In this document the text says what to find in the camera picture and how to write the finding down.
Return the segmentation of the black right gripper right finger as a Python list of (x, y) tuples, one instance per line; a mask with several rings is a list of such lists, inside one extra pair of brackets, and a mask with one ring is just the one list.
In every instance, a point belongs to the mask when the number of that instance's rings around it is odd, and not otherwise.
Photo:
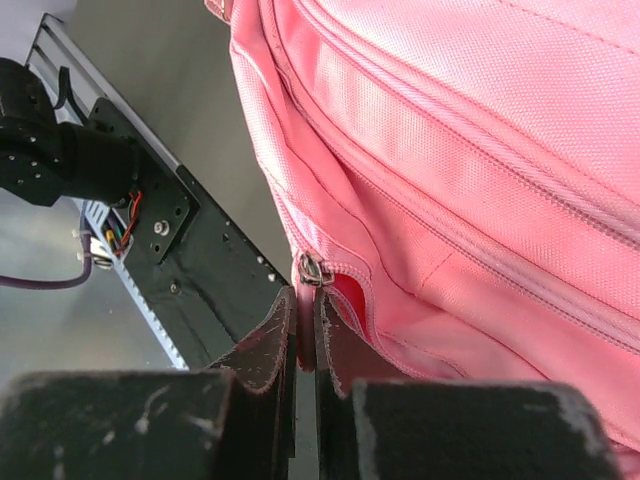
[(323, 479), (618, 479), (593, 407), (549, 382), (412, 379), (314, 308)]

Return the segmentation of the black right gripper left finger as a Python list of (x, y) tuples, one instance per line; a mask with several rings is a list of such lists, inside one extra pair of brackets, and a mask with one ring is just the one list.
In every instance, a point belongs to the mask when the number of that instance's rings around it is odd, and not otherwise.
[(5, 479), (284, 479), (295, 454), (292, 288), (212, 365), (41, 371), (1, 393)]

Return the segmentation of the pink student backpack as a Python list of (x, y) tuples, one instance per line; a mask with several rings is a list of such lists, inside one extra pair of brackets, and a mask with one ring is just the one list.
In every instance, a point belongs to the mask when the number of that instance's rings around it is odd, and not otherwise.
[(639, 5), (211, 1), (308, 305), (427, 379), (568, 383), (639, 475)]

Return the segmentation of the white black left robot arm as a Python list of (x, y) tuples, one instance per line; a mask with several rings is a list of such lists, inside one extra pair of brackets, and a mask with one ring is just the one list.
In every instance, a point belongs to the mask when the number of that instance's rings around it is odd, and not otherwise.
[(53, 103), (31, 70), (1, 60), (1, 187), (43, 207), (62, 196), (123, 204), (137, 190), (139, 149), (90, 128), (68, 68), (58, 80)]

